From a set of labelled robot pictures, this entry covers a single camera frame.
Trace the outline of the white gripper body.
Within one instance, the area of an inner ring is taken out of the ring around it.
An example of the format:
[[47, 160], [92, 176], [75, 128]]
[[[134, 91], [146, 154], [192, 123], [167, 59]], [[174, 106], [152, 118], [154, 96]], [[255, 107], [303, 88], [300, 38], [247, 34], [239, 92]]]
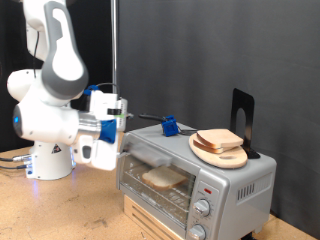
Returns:
[[89, 111], [80, 112], [78, 134], [72, 145], [77, 164], [112, 171], [116, 167], [118, 134], [117, 120], [108, 111], [117, 109], [117, 95], [93, 90]]

